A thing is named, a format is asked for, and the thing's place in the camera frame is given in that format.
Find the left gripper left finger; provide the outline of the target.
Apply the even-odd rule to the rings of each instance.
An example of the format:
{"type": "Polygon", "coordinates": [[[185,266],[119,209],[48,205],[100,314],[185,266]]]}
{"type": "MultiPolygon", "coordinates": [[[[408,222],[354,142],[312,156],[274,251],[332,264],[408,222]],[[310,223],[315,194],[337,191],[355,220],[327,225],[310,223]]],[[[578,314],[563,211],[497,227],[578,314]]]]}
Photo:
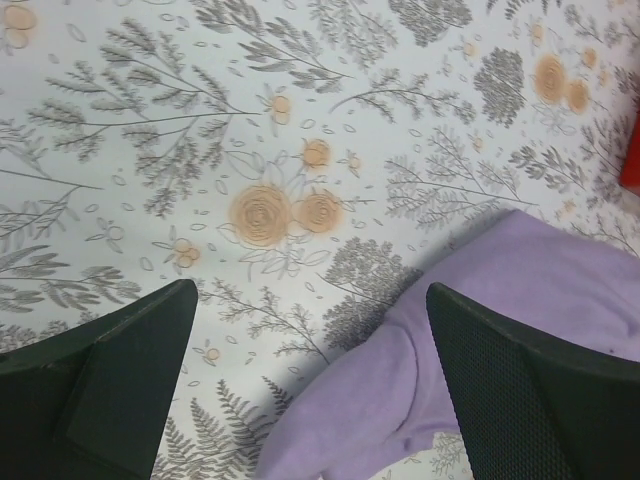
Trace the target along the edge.
{"type": "Polygon", "coordinates": [[[150,478],[197,301],[177,280],[2,354],[2,478],[150,478]]]}

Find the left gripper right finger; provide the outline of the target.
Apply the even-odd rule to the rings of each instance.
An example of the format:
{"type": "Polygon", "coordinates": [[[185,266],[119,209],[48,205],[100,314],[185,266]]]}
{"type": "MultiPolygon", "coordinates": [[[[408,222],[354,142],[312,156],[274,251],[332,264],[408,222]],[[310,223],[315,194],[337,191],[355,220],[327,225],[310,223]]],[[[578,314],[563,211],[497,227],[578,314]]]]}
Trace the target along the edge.
{"type": "Polygon", "coordinates": [[[477,479],[636,479],[639,365],[561,340],[441,284],[429,323],[477,479]]]}

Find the purple t shirt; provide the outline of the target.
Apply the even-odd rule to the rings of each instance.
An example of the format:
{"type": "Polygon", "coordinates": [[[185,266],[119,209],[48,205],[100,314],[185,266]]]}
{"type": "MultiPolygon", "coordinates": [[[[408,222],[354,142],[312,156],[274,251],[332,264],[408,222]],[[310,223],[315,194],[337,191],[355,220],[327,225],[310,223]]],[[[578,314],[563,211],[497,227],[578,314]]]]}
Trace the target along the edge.
{"type": "Polygon", "coordinates": [[[427,270],[296,397],[257,478],[367,479],[458,431],[426,310],[437,282],[563,340],[639,357],[638,259],[515,210],[427,270]]]}

